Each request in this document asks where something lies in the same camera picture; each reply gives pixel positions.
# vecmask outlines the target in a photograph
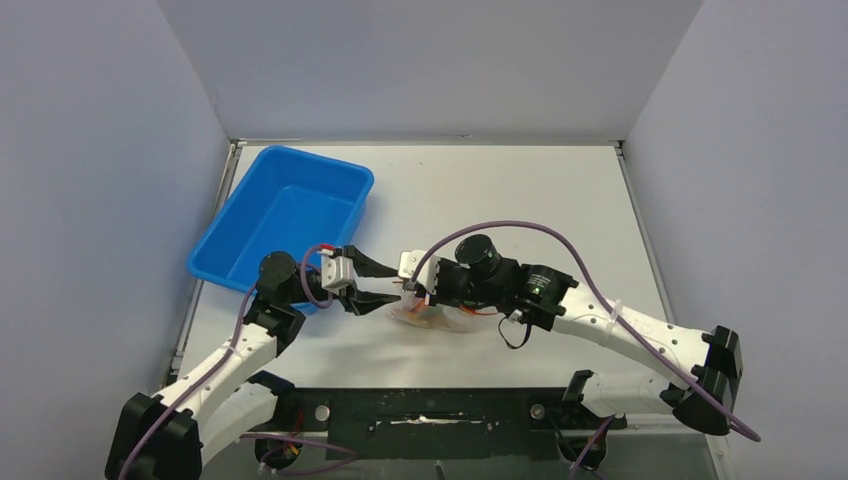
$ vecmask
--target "white table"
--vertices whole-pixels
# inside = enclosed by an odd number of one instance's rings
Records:
[[[243,148],[233,185],[262,146]],[[365,165],[376,182],[353,243],[396,265],[402,250],[427,249],[461,227],[519,219],[568,237],[608,297],[665,318],[645,245],[611,146],[300,146]],[[568,252],[533,231],[486,232],[506,257],[543,263],[580,279]],[[456,243],[441,250],[452,258]],[[372,291],[391,283],[363,282]],[[181,372],[230,335],[242,294],[202,287]],[[521,350],[507,349],[496,320],[473,334],[424,330],[388,317],[383,307],[355,317],[340,305],[310,316],[297,340],[266,370],[303,387],[565,386],[575,370],[628,372],[643,367],[578,338],[535,329]],[[504,325],[516,341],[521,330]]]

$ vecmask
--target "clear plastic package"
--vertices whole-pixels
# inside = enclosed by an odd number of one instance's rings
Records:
[[[423,298],[412,292],[401,292],[401,301],[396,303],[389,316],[420,328],[434,328],[446,332],[472,333],[480,330],[492,313],[463,311],[445,305],[430,307]]]

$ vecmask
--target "blue bin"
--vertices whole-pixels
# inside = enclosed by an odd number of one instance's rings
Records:
[[[188,269],[246,292],[271,252],[288,252],[300,262],[318,243],[349,243],[373,184],[374,174],[361,165],[268,147],[191,252]],[[320,262],[317,254],[310,260]]]

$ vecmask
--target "round metal screw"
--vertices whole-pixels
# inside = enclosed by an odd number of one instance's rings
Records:
[[[318,405],[315,408],[315,420],[326,422],[330,418],[330,407],[326,405]]]
[[[538,403],[533,405],[530,407],[530,416],[535,420],[542,420],[545,418],[545,407]]]

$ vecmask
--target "white panel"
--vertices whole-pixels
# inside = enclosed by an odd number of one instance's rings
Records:
[[[742,335],[748,479],[848,478],[846,24],[708,0],[625,144],[675,320]]]
[[[103,478],[156,386],[226,137],[153,0],[0,4],[0,465]]]
[[[231,137],[618,140],[700,0],[159,0]]]
[[[607,295],[664,318],[612,147],[298,148],[362,164],[374,172],[376,182],[353,242],[381,263],[396,264],[401,251],[429,248],[473,223],[535,221],[558,229],[575,244]],[[244,149],[235,182],[259,150]],[[514,228],[487,233],[507,257],[578,273],[565,248],[546,235]],[[441,252],[452,257],[457,243]],[[362,282],[360,287],[393,288],[388,279]],[[204,284],[184,372],[231,334],[241,296]],[[481,331],[458,334],[409,326],[389,318],[389,310],[383,307],[355,317],[334,305],[312,315],[268,370],[296,385],[315,387],[565,386],[575,370],[647,371],[588,341],[541,330],[533,332],[526,347],[509,350],[498,337],[497,317],[480,317]],[[522,335],[522,328],[504,324],[513,341]]]

